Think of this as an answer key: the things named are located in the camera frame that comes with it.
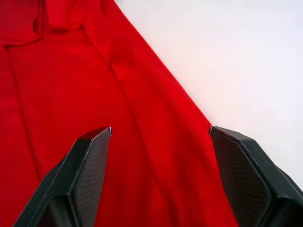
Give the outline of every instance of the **white background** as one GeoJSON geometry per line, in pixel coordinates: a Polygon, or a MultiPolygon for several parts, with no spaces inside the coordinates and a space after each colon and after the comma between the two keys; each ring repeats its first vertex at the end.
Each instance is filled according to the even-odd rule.
{"type": "Polygon", "coordinates": [[[303,189],[303,1],[118,0],[213,125],[303,189]]]}

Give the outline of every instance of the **red garment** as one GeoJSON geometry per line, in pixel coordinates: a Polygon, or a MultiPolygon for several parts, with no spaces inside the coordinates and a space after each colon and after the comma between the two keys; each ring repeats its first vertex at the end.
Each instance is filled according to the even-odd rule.
{"type": "Polygon", "coordinates": [[[112,0],[7,0],[0,17],[0,226],[102,126],[96,226],[237,226],[210,123],[112,0]]]}

